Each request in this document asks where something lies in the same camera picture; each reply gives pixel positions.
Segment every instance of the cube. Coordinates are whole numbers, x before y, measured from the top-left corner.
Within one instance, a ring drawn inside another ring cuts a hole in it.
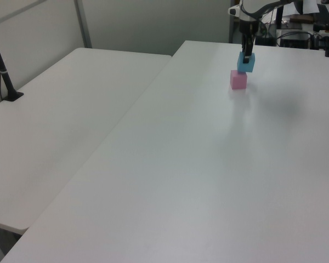
[[[230,86],[232,89],[246,89],[246,84],[246,72],[239,72],[238,70],[232,70],[230,72]]]
[[[237,70],[239,72],[252,72],[254,66],[254,53],[250,56],[250,60],[248,63],[243,63],[243,52],[240,52],[239,58],[237,59]]]

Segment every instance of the gray wall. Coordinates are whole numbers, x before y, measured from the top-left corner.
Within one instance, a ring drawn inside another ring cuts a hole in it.
[[[173,55],[185,40],[229,41],[230,0],[79,3],[93,48]]]
[[[0,23],[0,51],[15,89],[79,47],[73,0],[46,0]]]

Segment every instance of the microphone stand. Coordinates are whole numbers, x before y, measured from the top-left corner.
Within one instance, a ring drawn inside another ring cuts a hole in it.
[[[7,72],[7,69],[5,67],[5,63],[1,57],[0,54],[0,74],[4,80],[4,83],[7,88],[7,97],[5,97],[3,100],[7,101],[15,101],[19,97],[23,96],[22,92],[17,92],[12,85],[11,79],[9,77],[9,73]]]

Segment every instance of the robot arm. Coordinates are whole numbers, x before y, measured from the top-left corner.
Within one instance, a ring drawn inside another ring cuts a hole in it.
[[[240,19],[243,63],[248,64],[252,55],[254,36],[258,32],[260,18],[276,7],[299,0],[240,0],[240,4],[228,9],[230,15]]]

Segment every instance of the table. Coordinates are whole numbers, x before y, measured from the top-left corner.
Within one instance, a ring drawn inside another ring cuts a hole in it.
[[[329,263],[329,58],[233,91],[240,49],[185,42],[2,262]]]
[[[23,234],[170,58],[76,49],[0,103],[0,227]]]

